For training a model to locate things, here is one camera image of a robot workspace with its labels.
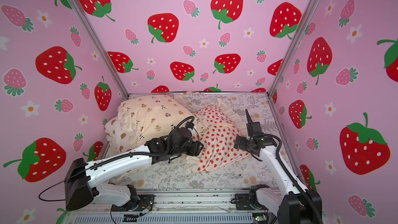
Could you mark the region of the cream bear print pillow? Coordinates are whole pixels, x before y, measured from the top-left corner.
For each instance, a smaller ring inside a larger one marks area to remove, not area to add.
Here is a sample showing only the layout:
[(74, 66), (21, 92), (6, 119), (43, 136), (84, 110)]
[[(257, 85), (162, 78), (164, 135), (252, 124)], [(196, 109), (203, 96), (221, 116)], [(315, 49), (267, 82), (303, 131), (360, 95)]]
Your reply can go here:
[(195, 127), (201, 132), (201, 118), (169, 95), (145, 95), (124, 101), (118, 107), (120, 140), (128, 141), (125, 149), (137, 148), (153, 138), (168, 135), (190, 116), (195, 117)]

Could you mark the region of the strawberry print ruffled pillow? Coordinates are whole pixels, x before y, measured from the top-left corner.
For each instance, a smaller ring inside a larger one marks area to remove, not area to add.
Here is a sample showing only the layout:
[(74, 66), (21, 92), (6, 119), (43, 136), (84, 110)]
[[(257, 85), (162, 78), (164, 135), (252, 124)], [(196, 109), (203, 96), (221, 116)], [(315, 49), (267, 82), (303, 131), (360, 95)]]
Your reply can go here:
[(199, 155), (186, 157), (185, 177), (199, 172), (210, 173), (250, 156), (249, 152), (234, 147), (238, 136), (247, 136), (246, 124), (222, 99), (205, 105), (195, 115), (202, 125), (199, 137), (194, 140), (201, 142), (204, 148)]

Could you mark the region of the white pillow brown bear print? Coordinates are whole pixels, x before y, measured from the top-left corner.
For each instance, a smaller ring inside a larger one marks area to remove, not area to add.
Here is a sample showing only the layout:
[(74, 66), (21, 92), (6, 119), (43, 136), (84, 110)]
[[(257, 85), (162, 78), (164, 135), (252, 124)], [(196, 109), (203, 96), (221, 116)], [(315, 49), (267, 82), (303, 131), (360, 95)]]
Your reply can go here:
[(106, 138), (110, 146), (110, 156), (119, 155), (121, 153), (132, 151), (141, 146), (135, 138), (135, 132), (123, 131), (118, 117), (110, 120), (105, 119), (104, 130), (107, 134)]

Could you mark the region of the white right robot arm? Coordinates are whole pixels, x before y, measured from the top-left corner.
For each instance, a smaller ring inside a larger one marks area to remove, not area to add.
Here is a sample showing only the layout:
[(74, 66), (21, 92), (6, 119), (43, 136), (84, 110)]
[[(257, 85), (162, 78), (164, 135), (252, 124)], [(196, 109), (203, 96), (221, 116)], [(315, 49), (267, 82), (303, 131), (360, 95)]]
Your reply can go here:
[(268, 209), (268, 222), (279, 224), (322, 224), (321, 196), (308, 189), (288, 167), (280, 154), (282, 140), (262, 132), (261, 124), (248, 120), (246, 137), (237, 136), (235, 149), (246, 151), (264, 162), (276, 180), (279, 193), (270, 188), (255, 190), (255, 204)]

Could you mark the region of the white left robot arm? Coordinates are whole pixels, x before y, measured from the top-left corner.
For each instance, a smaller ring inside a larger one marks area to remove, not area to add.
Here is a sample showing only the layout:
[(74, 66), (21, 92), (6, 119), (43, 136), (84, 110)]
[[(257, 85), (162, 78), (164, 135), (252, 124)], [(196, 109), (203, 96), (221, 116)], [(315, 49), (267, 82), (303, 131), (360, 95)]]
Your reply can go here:
[(193, 137), (190, 129), (176, 128), (167, 136), (154, 138), (144, 145), (107, 159), (86, 162), (83, 158), (72, 162), (65, 180), (65, 206), (67, 211), (81, 209), (91, 203), (124, 206), (136, 200), (127, 186), (107, 183), (112, 177), (139, 170), (173, 157), (198, 156), (204, 145)]

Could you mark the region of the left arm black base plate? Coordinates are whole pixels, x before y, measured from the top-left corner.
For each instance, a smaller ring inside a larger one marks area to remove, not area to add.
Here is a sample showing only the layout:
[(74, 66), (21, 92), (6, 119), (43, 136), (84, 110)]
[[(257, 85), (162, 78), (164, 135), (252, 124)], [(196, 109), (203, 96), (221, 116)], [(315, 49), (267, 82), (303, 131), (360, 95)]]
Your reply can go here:
[(154, 198), (155, 195), (137, 195), (121, 207), (112, 205), (111, 211), (148, 213), (153, 208)]

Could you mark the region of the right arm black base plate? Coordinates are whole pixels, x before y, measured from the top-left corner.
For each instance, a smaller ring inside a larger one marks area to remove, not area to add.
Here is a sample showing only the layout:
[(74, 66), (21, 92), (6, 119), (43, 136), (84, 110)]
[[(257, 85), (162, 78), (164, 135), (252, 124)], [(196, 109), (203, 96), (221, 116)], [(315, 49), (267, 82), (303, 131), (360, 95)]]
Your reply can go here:
[(234, 204), (237, 210), (240, 211), (274, 211), (277, 209), (277, 203), (272, 200), (268, 195), (260, 194), (256, 192), (249, 192), (247, 194), (236, 194), (233, 199), (230, 200), (231, 204)]

